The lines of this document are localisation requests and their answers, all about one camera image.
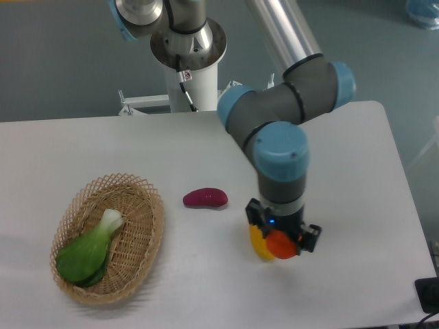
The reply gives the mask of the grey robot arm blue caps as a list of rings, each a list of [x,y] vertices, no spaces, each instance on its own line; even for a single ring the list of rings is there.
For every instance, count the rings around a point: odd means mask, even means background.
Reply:
[[[226,53],[222,27],[204,1],[110,1],[126,40],[150,37],[165,73],[172,112],[216,111],[257,172],[259,198],[246,206],[250,240],[264,260],[312,252],[321,233],[303,220],[309,149],[300,125],[349,103],[355,78],[328,62],[295,1],[248,1],[247,6],[283,81],[256,91],[219,92],[217,66]]]

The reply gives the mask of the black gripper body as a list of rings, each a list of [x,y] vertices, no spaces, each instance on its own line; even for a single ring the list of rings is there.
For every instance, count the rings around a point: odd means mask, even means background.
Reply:
[[[266,238],[271,231],[278,230],[284,233],[293,243],[299,242],[303,232],[301,226],[304,223],[304,206],[288,216],[275,215],[274,211],[268,207],[260,206],[260,208],[261,225],[259,230],[262,232],[263,238]]]

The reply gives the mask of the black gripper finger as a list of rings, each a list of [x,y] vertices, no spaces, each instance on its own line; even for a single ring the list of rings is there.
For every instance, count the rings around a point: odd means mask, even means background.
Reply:
[[[262,238],[265,239],[270,233],[268,223],[268,219],[270,218],[270,209],[264,208],[259,200],[252,198],[248,202],[245,211],[249,225],[256,226],[261,232]]]
[[[294,237],[294,243],[296,244],[297,254],[301,255],[302,252],[312,253],[316,247],[322,228],[315,224],[301,224],[299,226],[298,234]]]

